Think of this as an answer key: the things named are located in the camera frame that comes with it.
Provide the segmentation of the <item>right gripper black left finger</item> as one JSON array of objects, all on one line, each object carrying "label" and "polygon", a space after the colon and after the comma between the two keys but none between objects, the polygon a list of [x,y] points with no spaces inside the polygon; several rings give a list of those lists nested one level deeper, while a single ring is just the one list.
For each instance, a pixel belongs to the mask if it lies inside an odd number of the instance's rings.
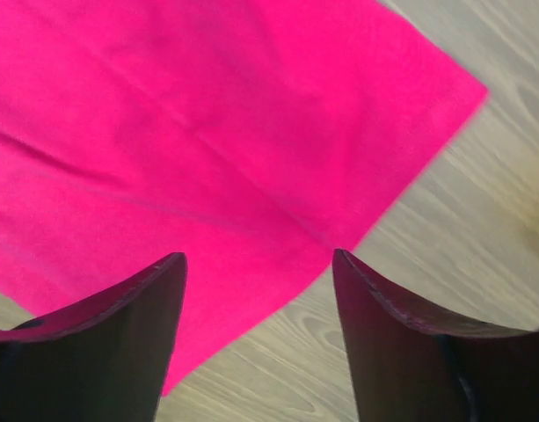
[{"label": "right gripper black left finger", "polygon": [[0,421],[152,421],[187,276],[172,253],[101,292],[0,330]]}]

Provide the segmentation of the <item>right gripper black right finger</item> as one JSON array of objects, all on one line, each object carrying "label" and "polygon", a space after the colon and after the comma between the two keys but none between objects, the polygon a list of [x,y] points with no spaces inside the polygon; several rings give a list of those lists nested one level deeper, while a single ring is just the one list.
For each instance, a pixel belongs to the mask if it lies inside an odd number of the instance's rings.
[{"label": "right gripper black right finger", "polygon": [[345,250],[332,273],[362,421],[539,421],[539,330],[443,308]]}]

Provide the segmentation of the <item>pink t shirt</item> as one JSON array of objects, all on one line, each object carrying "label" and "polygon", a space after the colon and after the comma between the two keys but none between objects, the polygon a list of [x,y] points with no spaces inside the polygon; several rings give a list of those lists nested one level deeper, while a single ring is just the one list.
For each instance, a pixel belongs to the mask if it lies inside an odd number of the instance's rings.
[{"label": "pink t shirt", "polygon": [[376,1],[0,1],[0,293],[188,260],[171,389],[351,250],[486,87]]}]

